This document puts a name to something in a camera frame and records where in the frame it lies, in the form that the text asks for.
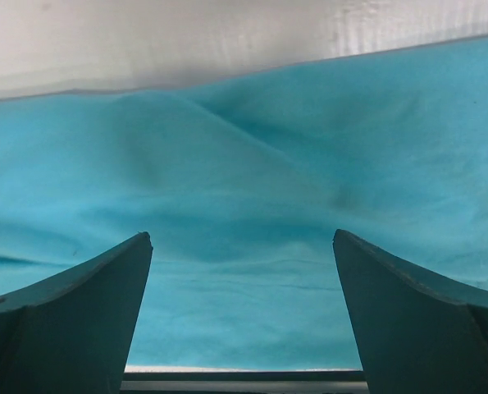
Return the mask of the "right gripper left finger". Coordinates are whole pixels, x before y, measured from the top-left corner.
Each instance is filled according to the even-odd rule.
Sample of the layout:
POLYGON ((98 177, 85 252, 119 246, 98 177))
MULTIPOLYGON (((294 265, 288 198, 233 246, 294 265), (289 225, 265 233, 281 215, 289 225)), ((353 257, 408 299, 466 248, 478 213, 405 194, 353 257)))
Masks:
POLYGON ((0 393, 118 393, 152 254, 141 232, 0 295, 0 393))

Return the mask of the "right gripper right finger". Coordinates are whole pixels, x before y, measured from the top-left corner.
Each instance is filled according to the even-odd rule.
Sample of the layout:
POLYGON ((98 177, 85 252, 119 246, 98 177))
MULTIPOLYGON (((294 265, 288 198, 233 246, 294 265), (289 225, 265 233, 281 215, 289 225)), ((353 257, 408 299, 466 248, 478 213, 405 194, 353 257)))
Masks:
POLYGON ((488 393, 488 291, 348 231, 333 251, 371 393, 488 393))

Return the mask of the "light blue t shirt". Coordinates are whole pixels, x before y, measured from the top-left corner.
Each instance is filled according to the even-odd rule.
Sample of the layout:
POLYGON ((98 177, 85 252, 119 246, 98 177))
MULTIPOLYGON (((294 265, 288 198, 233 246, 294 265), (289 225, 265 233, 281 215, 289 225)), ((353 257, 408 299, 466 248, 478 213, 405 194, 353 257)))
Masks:
POLYGON ((337 229, 488 290, 488 37, 0 101, 0 295, 146 231, 133 365, 358 368, 337 229))

